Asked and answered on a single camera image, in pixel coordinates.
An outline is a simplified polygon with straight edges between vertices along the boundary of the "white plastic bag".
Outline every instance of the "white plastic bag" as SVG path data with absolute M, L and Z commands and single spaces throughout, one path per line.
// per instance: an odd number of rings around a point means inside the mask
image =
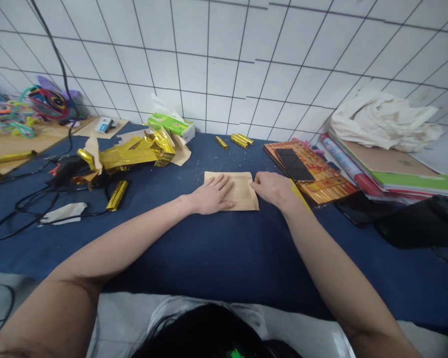
M 372 92 L 343 103 L 331 116 L 331 126 L 344 140 L 366 147 L 419 152 L 443 134 L 438 124 L 425 123 L 435 107 L 411 108 L 406 99 Z

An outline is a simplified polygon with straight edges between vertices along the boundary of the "black cable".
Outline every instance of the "black cable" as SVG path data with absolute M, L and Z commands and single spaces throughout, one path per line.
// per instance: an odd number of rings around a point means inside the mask
M 8 311 L 5 315 L 5 317 L 3 319 L 0 320 L 0 322 L 2 322 L 1 326 L 0 326 L 0 330 L 1 328 L 4 326 L 4 324 L 7 322 L 7 320 L 10 317 L 10 314 L 13 310 L 13 306 L 15 305 L 15 290 L 8 286 L 8 285 L 4 285 L 4 284 L 0 284 L 1 287 L 5 287 L 9 292 L 10 292 L 10 297 L 11 297 L 11 302 L 10 302 L 10 306 L 8 308 Z

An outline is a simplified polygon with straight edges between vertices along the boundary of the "table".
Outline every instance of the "table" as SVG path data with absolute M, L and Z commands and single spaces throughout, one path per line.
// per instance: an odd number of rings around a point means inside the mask
M 139 128 L 127 124 L 122 132 Z M 115 181 L 126 178 L 130 185 L 116 212 L 65 226 L 34 226 L 0 242 L 0 272 L 43 279 L 76 250 L 116 225 L 192 192 L 203 182 L 204 171 L 250 171 L 253 176 L 257 171 L 280 172 L 262 149 L 266 141 L 255 140 L 244 150 L 228 136 L 222 137 L 229 142 L 227 151 L 213 135 L 198 133 L 189 143 L 191 158 L 182 167 L 139 165 L 117 174 Z M 74 137 L 74 151 L 85 140 Z M 117 138 L 99 140 L 102 150 L 116 142 Z M 62 142 L 44 155 L 60 154 L 67 145 Z M 42 163 L 30 161 L 17 174 Z M 19 198 L 44 186 L 47 178 L 43 173 L 0 185 L 0 219 Z M 62 195 L 55 207 L 78 201 L 88 203 L 89 212 L 102 211 L 107 202 L 100 190 L 82 191 Z M 294 247 L 283 216 L 274 206 L 259 201 L 260 211 L 188 217 L 112 280 L 107 290 L 261 303 L 333 319 Z M 400 250 L 387 244 L 372 227 L 353 226 L 333 205 L 315 214 L 397 319 L 448 333 L 448 264 L 429 249 Z M 26 219 L 18 217 L 13 226 L 17 228 Z

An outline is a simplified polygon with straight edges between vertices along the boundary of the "wooden board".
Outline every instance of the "wooden board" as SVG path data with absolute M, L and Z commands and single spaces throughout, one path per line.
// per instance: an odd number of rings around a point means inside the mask
M 86 120 L 80 121 L 81 126 L 74 128 L 72 132 L 76 132 L 83 126 L 93 122 L 96 117 L 89 116 Z M 13 154 L 34 150 L 41 153 L 56 143 L 68 137 L 69 128 L 60 126 L 58 123 L 37 123 L 35 125 L 35 137 L 27 139 L 21 135 L 14 136 L 11 134 L 0 135 L 0 155 Z M 0 163 L 0 174 L 6 174 L 11 170 L 19 167 L 29 159 L 22 159 L 13 162 Z

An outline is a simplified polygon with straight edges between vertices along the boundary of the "black hair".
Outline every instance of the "black hair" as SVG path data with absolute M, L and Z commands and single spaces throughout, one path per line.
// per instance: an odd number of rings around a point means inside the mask
M 231 358 L 233 352 L 243 358 L 301 358 L 284 342 L 263 341 L 242 319 L 216 304 L 197 307 L 179 317 L 163 317 L 132 358 Z

